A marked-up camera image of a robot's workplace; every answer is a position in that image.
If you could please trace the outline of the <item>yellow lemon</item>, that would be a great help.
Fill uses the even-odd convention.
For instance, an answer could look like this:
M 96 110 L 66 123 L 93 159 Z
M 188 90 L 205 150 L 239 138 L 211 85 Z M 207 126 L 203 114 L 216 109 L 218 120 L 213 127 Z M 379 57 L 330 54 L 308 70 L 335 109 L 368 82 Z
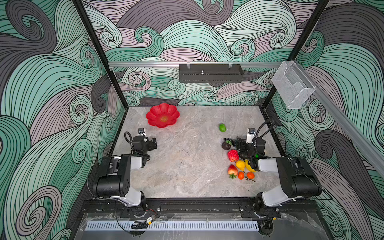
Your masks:
M 236 162 L 236 167 L 240 170 L 240 171 L 244 171 L 245 168 L 246 168 L 246 162 L 245 161 L 242 161 L 242 160 L 239 160 Z

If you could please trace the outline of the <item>red flower-shaped fruit bowl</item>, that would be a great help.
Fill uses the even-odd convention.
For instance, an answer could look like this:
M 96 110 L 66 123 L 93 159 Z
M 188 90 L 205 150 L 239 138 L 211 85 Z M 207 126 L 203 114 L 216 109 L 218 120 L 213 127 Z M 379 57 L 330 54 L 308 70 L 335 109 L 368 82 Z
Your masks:
M 148 124 L 158 128 L 174 125 L 179 117 L 180 112 L 177 107 L 166 103 L 151 107 L 146 114 Z

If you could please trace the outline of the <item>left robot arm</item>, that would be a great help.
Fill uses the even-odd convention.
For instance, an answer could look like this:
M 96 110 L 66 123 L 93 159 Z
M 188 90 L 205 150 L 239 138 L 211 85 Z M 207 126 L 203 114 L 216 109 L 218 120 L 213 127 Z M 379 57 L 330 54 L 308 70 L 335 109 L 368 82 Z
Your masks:
M 131 172 L 142 169 L 151 160 L 149 151 L 158 148 L 157 139 L 149 139 L 144 133 L 133 137 L 125 132 L 124 138 L 131 147 L 129 154 L 102 157 L 90 192 L 102 200 L 116 200 L 128 208 L 146 208 L 143 192 L 131 186 Z

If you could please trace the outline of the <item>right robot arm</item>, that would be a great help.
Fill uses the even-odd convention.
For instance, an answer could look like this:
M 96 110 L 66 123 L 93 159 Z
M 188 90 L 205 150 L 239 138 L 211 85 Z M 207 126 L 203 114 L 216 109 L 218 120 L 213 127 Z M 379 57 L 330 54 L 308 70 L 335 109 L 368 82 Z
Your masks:
M 237 138 L 234 147 L 240 151 L 240 158 L 255 172 L 278 174 L 280 183 L 256 198 L 256 209 L 272 208 L 289 201 L 319 196 L 321 184 L 307 160 L 300 157 L 267 157 L 263 151 L 266 141 Z

